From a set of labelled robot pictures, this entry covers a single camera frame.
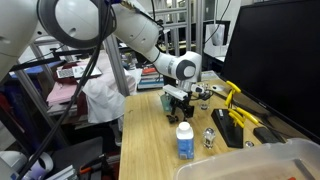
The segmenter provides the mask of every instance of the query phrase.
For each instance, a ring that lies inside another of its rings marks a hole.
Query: black stand
[[[171,115],[174,115],[176,112],[176,108],[180,108],[183,112],[183,121],[187,121],[187,118],[193,117],[194,106],[189,105],[190,100],[179,100],[175,97],[171,98],[170,105],[172,107]]]
[[[233,124],[227,109],[214,109],[211,117],[228,147],[243,148],[243,129]]]

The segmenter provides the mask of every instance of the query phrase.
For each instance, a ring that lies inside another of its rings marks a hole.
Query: cable
[[[98,60],[98,56],[100,53],[100,48],[101,48],[101,44],[103,41],[103,34],[106,33],[105,31],[107,30],[107,26],[105,24],[102,24],[103,22],[109,22],[109,13],[110,13],[110,9],[111,8],[111,3],[108,3],[107,5],[107,13],[105,14],[107,17],[102,17],[102,10],[101,10],[101,2],[99,2],[99,6],[98,6],[98,10],[99,10],[99,35],[98,35],[98,42],[97,42],[97,47],[95,48],[95,51],[80,79],[79,84],[77,85],[77,88],[75,90],[75,93],[73,94],[73,96],[71,97],[71,101],[69,102],[69,104],[67,105],[66,110],[64,111],[64,113],[60,116],[59,120],[56,122],[56,124],[54,125],[54,127],[51,129],[51,131],[49,132],[49,134],[45,137],[45,139],[43,140],[43,143],[40,145],[40,147],[36,150],[36,152],[34,153],[34,155],[32,156],[32,158],[30,159],[30,161],[24,166],[24,168],[22,169],[19,177],[17,178],[18,180],[21,180],[24,175],[29,171],[29,169],[33,166],[33,164],[37,161],[37,159],[41,156],[41,154],[44,152],[44,150],[47,148],[47,146],[49,145],[49,143],[53,140],[53,137],[55,135],[55,133],[57,132],[57,130],[59,129],[62,121],[67,117],[68,112],[71,108],[71,106],[73,105],[73,103],[76,101],[80,91],[82,90],[83,86],[85,85],[86,81],[88,80],[88,76],[92,73],[93,68]]]
[[[227,7],[226,7],[226,9],[224,10],[224,12],[223,12],[223,14],[222,14],[222,16],[221,16],[221,18],[220,18],[220,21],[222,21],[222,18],[223,18],[223,16],[224,16],[224,14],[225,14],[226,11],[228,10],[229,5],[230,5],[230,2],[231,2],[231,0],[229,0],[229,2],[228,2],[228,4],[227,4]],[[212,36],[218,31],[219,27],[220,27],[220,24],[218,24],[217,29],[211,34],[211,36],[210,36],[203,44],[206,44],[206,43],[212,38]]]
[[[152,5],[153,20],[156,20],[156,12],[154,10],[154,2],[153,2],[153,0],[151,0],[151,5]]]
[[[160,24],[159,22],[157,22],[156,20],[152,19],[149,15],[147,15],[146,13],[142,12],[139,8],[137,7],[133,7],[135,9],[135,11],[141,15],[143,15],[144,17],[146,17],[147,19],[149,19],[150,21],[156,23],[158,26],[160,26],[162,28],[162,31],[164,30],[164,27],[162,26],[162,24]]]
[[[64,45],[64,44],[61,45],[60,47],[58,47],[57,49],[55,49],[55,51],[61,49],[63,46],[65,46],[65,45]],[[35,58],[33,58],[33,59],[30,59],[30,60],[28,60],[28,61],[25,61],[25,62],[22,63],[22,64],[25,64],[25,63],[28,63],[28,62],[30,62],[30,61],[34,61],[34,60],[43,58],[43,57],[48,56],[48,55],[50,55],[50,54],[52,54],[52,53],[53,53],[53,52],[49,52],[49,53],[47,53],[47,54],[45,54],[45,55],[42,55],[42,56],[39,56],[39,57],[35,57]]]
[[[190,99],[190,101],[196,101],[196,100],[208,100],[210,99],[213,95],[214,95],[214,91],[211,89],[206,89],[204,93],[200,93],[198,95],[198,97],[196,97],[195,99]]]
[[[285,135],[285,136],[287,136],[287,137],[289,137],[289,138],[293,138],[293,137],[294,137],[294,136],[292,136],[292,135],[286,134],[286,133],[284,133],[284,132],[281,132],[281,131],[275,129],[275,128],[272,127],[272,126],[269,126],[269,125],[267,125],[266,123],[263,123],[262,121],[259,121],[259,123],[260,123],[261,125],[263,125],[263,126],[266,126],[266,127],[269,128],[269,129],[271,129],[272,131],[275,131],[275,132],[277,132],[277,133],[280,133],[280,134],[282,134],[282,135]]]
[[[19,56],[12,56],[12,55],[10,55],[10,54],[6,54],[6,53],[3,53],[3,52],[0,52],[0,54],[2,54],[2,55],[5,55],[5,56],[9,56],[9,57],[19,57]]]

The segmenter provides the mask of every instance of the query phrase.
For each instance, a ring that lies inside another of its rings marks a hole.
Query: bottle cap
[[[179,124],[179,129],[181,129],[182,131],[186,131],[190,128],[190,124],[188,122],[181,122]]]

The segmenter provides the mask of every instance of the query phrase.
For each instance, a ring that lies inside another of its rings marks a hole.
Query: black tool
[[[185,98],[183,101],[172,97],[170,100],[170,105],[172,107],[171,109],[171,115],[173,116],[176,112],[177,108],[180,108],[183,112],[183,121],[187,121],[187,118],[193,117],[194,113],[194,106],[189,105],[190,98]]]
[[[282,142],[279,140],[269,129],[266,127],[256,127],[253,129],[253,134],[259,141],[264,143],[277,143]]]
[[[174,116],[174,117],[173,117],[173,116],[171,116],[171,115],[167,115],[167,118],[168,118],[170,124],[173,124],[173,123],[179,121],[178,116]]]
[[[211,117],[228,147],[243,148],[243,129],[234,126],[227,109],[214,109]]]

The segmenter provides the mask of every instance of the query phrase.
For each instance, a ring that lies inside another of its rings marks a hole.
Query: blue label
[[[192,139],[177,139],[178,156],[180,159],[193,159],[194,148]]]
[[[10,176],[10,177],[11,177],[11,179],[12,179],[12,180],[16,180],[16,179],[17,179],[17,176],[16,176],[16,174],[14,174],[14,173],[13,173],[13,174],[11,174],[11,176]]]

